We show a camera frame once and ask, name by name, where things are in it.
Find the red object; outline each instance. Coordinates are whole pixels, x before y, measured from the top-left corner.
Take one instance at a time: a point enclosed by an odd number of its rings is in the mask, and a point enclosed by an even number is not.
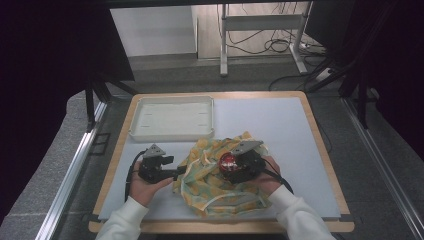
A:
[[[235,172],[241,168],[236,163],[237,158],[230,152],[224,153],[219,159],[218,165],[221,173],[227,175],[228,173]]]

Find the white sleeve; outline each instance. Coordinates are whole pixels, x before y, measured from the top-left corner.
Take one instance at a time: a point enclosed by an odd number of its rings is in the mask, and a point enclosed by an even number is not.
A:
[[[334,240],[318,213],[282,185],[268,198],[277,209],[277,220],[290,240]]]
[[[141,233],[141,220],[148,211],[148,208],[128,197],[124,205],[111,214],[96,239],[138,239]]]

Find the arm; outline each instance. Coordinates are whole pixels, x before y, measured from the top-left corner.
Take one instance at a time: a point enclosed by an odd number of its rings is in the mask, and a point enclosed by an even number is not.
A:
[[[280,173],[280,168],[272,157],[264,157],[264,159]],[[268,199],[277,209],[277,220],[286,228],[291,240],[334,240],[322,218],[305,203],[303,198],[294,196],[285,186],[264,173],[253,180],[252,183],[263,192],[270,194]]]
[[[141,220],[149,211],[145,206],[148,206],[159,189],[172,182],[172,178],[168,178],[156,184],[149,184],[138,176],[139,168],[140,162],[137,162],[134,166],[128,200],[112,213],[96,239],[138,239],[141,233]]]

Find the patterned fabric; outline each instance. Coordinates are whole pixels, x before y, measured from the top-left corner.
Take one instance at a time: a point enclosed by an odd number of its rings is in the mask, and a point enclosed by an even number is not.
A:
[[[267,196],[249,183],[231,184],[219,171],[221,156],[234,149],[242,140],[253,140],[248,132],[234,139],[200,139],[180,166],[187,166],[184,175],[174,182],[188,206],[201,216],[231,217],[270,206]],[[254,149],[266,155],[261,145]]]

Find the hand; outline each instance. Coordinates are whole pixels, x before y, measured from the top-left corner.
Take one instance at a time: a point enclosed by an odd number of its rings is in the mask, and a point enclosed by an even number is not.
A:
[[[271,156],[263,156],[262,158],[267,160],[272,165],[272,167],[277,170],[278,174],[280,174],[280,167],[275,162],[274,158]],[[275,172],[272,167],[266,163],[266,169]],[[277,188],[281,186],[281,183],[277,179],[265,173],[261,173],[257,178],[249,182],[259,187],[264,193],[268,195],[271,195],[275,190],[277,190]]]
[[[155,193],[159,189],[171,184],[173,179],[167,178],[156,184],[150,184],[144,181],[140,176],[138,176],[138,169],[140,169],[140,165],[141,161],[137,161],[134,164],[134,171],[132,173],[129,195],[138,203],[140,203],[144,207],[147,207]]]

